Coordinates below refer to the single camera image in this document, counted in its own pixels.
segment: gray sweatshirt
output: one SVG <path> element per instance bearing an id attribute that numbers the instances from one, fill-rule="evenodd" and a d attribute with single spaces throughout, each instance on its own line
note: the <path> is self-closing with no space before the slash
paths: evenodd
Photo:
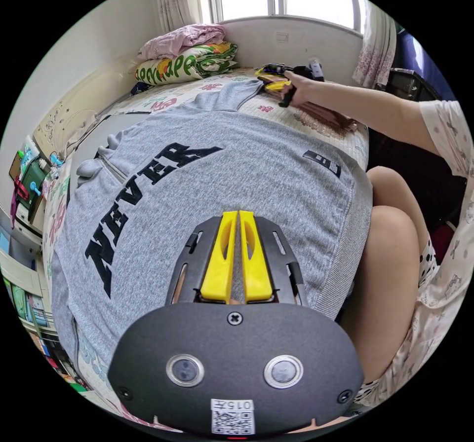
<path id="1" fill-rule="evenodd" d="M 225 211 L 277 223 L 309 306 L 337 316 L 365 246 L 371 184 L 334 146 L 239 113 L 261 87 L 232 82 L 151 115 L 79 167 L 52 262 L 53 316 L 76 367 L 77 328 L 108 366 L 125 330 L 164 305 L 194 227 Z M 243 301 L 239 253 L 232 297 Z"/>

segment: hand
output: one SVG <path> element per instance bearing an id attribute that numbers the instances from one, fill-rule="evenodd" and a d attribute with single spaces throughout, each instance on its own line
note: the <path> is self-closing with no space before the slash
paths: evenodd
<path id="1" fill-rule="evenodd" d="M 306 77 L 301 77 L 301 75 L 296 75 L 292 71 L 285 71 L 285 77 L 291 81 L 291 85 L 285 85 L 283 87 L 281 91 L 281 99 L 283 99 L 285 94 L 290 91 L 292 86 L 295 86 L 296 92 L 291 99 L 290 105 L 292 107 L 297 107 L 308 102 L 315 81 Z"/>

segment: mattress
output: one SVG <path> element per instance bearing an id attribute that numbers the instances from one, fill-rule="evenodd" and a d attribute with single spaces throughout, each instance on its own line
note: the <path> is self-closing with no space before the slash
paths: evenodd
<path id="1" fill-rule="evenodd" d="M 160 114 L 164 110 L 174 108 L 187 100 L 193 99 L 198 93 L 215 92 L 226 83 L 245 81 L 249 78 L 255 78 L 254 71 L 238 69 L 229 74 L 213 76 L 191 83 L 154 87 L 117 103 L 106 113 L 96 128 L 83 139 L 79 148 L 67 158 L 65 164 L 58 170 L 59 177 L 56 179 L 48 178 L 45 181 L 45 186 L 43 186 L 47 198 L 43 261 L 47 270 L 46 277 L 49 287 L 54 242 L 62 229 L 67 206 L 67 190 L 69 189 L 72 196 L 77 188 L 76 170 L 79 165 L 85 160 L 93 158 L 98 147 L 107 144 L 107 137 L 110 134 L 116 134 L 139 123 L 144 115 Z M 355 159 L 362 169 L 365 170 L 367 167 L 369 146 L 368 130 L 365 126 L 358 127 L 354 132 L 342 129 L 335 130 L 319 120 L 311 118 L 298 108 L 288 107 L 283 109 L 279 107 L 278 101 L 266 93 L 260 93 L 248 100 L 240 107 L 239 111 L 250 116 L 275 121 L 286 127 L 302 131 L 309 136 L 317 137 L 344 151 Z M 140 421 L 126 411 L 107 381 L 108 369 L 100 361 L 91 345 L 83 338 L 80 329 L 78 331 L 79 367 L 77 370 L 103 400 L 104 404 L 102 406 L 108 407 L 111 412 L 135 422 L 151 427 L 169 429 L 159 423 L 148 424 Z"/>

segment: floral curtain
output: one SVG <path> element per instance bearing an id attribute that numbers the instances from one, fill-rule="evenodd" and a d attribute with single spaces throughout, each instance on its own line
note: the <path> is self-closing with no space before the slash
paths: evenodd
<path id="1" fill-rule="evenodd" d="M 353 79 L 362 87 L 387 85 L 395 57 L 395 21 L 378 6 L 365 0 L 365 31 Z"/>
<path id="2" fill-rule="evenodd" d="M 157 0 L 160 34 L 189 24 L 202 23 L 199 0 Z"/>

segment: wall outlet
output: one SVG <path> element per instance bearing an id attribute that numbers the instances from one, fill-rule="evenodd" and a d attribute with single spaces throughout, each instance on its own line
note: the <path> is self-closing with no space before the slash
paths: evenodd
<path id="1" fill-rule="evenodd" d="M 276 41 L 284 44 L 288 44 L 288 33 L 277 33 Z"/>

